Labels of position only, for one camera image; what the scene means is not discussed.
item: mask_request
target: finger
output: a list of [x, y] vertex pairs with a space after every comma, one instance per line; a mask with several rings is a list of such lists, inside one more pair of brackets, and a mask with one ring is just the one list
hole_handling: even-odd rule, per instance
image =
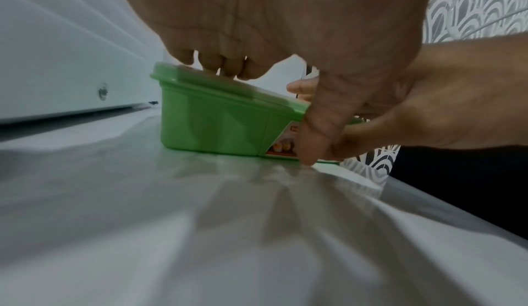
[[319, 77], [293, 81], [286, 85], [286, 90], [292, 94], [313, 95], [319, 83]]
[[194, 51], [192, 50], [167, 47], [167, 52], [182, 64], [192, 65], [194, 63]]
[[309, 166], [316, 163], [379, 84], [350, 82], [321, 72], [313, 101], [299, 127], [296, 139], [299, 160]]
[[266, 74], [273, 65], [260, 65], [251, 59], [246, 59], [244, 62], [244, 69], [238, 75], [240, 80], [257, 79]]
[[221, 69], [221, 75], [235, 77], [244, 69], [244, 59], [225, 59]]
[[306, 101], [306, 102], [311, 102], [314, 99], [314, 96], [313, 95], [299, 94], [299, 95], [297, 95], [297, 99], [303, 100], [303, 101]]
[[406, 142], [406, 135], [395, 121], [391, 113], [372, 121], [349, 125], [341, 136], [333, 143], [326, 154], [325, 160], [342, 160], [359, 156], [375, 149]]
[[198, 53], [198, 61], [202, 64], [204, 69], [207, 69], [211, 72], [216, 72], [222, 67], [225, 58], [219, 54], [204, 54], [202, 52]]

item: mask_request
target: screw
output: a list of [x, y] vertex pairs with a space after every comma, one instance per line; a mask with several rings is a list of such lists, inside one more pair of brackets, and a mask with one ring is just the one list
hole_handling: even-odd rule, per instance
[[106, 86], [106, 84], [103, 84], [102, 87], [99, 88], [99, 99], [101, 99], [101, 101], [104, 101], [107, 97], [108, 87]]

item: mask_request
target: hand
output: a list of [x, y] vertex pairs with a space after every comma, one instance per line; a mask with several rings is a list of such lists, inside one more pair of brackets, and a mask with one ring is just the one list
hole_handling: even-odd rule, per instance
[[[477, 149], [528, 145], [528, 34], [426, 46], [411, 66], [371, 96], [328, 160], [387, 145]], [[289, 92], [311, 101], [318, 78]]]
[[344, 126], [421, 47], [428, 0], [128, 0], [185, 64], [257, 78], [298, 54], [321, 70], [297, 142], [301, 161], [322, 157]]

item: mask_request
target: green lid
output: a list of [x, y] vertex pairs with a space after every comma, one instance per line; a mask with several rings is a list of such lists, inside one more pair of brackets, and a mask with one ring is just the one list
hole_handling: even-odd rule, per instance
[[238, 96], [245, 96], [255, 100], [287, 106], [301, 112], [305, 112], [309, 106], [308, 103], [298, 101], [297, 99], [282, 96], [244, 82], [239, 82], [212, 73], [206, 73], [202, 70], [193, 69], [183, 65], [177, 66], [168, 63], [157, 63], [151, 77], [175, 85], [183, 82], [218, 91], [229, 92]]

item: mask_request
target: green plastic container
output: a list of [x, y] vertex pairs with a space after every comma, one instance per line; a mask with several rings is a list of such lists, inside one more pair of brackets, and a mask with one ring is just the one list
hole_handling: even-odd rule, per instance
[[162, 88], [165, 147], [296, 158], [291, 137], [307, 103], [185, 66], [157, 63], [151, 77]]

